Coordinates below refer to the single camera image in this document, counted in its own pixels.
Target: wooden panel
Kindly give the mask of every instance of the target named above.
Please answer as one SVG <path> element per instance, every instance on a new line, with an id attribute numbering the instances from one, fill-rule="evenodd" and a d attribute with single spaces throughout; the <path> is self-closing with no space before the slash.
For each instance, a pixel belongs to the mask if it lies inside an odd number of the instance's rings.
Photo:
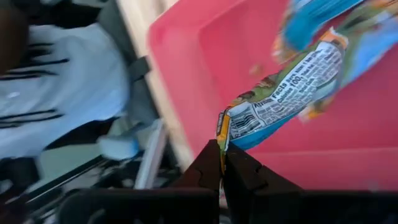
<path id="1" fill-rule="evenodd" d="M 193 153 L 188 145 L 182 125 L 175 114 L 162 77 L 159 75 L 156 65 L 150 59 L 150 52 L 146 43 L 149 26 L 175 2 L 177 0 L 118 0 L 119 8 L 138 56 L 149 55 L 152 71 L 147 74 L 146 81 L 157 109 L 169 130 L 174 153 L 181 168 L 185 170 L 193 161 Z"/>

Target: white shirt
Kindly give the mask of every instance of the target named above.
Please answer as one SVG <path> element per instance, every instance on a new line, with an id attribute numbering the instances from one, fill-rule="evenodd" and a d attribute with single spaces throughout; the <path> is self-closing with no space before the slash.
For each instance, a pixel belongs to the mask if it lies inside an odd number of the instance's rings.
<path id="1" fill-rule="evenodd" d="M 76 29 L 32 26 L 29 39 L 31 48 L 49 50 L 37 61 L 58 63 L 0 76 L 0 159 L 36 156 L 67 132 L 113 117 L 129 96 L 123 59 L 98 24 Z M 37 70 L 47 73 L 21 75 Z M 23 122 L 38 119 L 47 120 Z"/>

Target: nutrition facts label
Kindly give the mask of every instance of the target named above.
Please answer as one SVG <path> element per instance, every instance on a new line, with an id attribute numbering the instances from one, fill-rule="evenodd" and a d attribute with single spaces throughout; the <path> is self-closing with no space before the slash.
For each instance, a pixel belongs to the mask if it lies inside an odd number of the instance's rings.
<path id="1" fill-rule="evenodd" d="M 251 108 L 231 117 L 232 138 L 266 128 L 301 110 L 312 101 L 318 88 L 337 76 L 342 62 L 343 54 L 337 46 L 320 42 L 286 75 L 271 96 L 251 103 Z"/>

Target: barcode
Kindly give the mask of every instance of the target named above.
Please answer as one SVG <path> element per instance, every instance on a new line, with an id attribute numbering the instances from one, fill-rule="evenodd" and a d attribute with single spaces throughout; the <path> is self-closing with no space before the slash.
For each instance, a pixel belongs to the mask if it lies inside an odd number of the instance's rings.
<path id="1" fill-rule="evenodd" d="M 250 133 L 261 127 L 261 123 L 254 117 L 251 108 L 232 117 L 236 131 L 240 136 Z"/>

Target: pink plastic container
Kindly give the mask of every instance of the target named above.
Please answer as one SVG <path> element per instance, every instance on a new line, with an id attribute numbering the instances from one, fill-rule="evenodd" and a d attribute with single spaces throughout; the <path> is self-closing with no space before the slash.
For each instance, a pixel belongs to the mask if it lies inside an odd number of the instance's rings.
<path id="1" fill-rule="evenodd" d="M 218 113 L 281 69 L 271 48 L 286 4 L 179 0 L 150 28 L 154 60 L 195 155 L 215 137 Z M 248 153 L 305 189 L 398 190 L 396 58 L 398 48 L 339 92 L 325 114 L 289 121 Z M 263 76 L 250 75 L 254 65 Z"/>

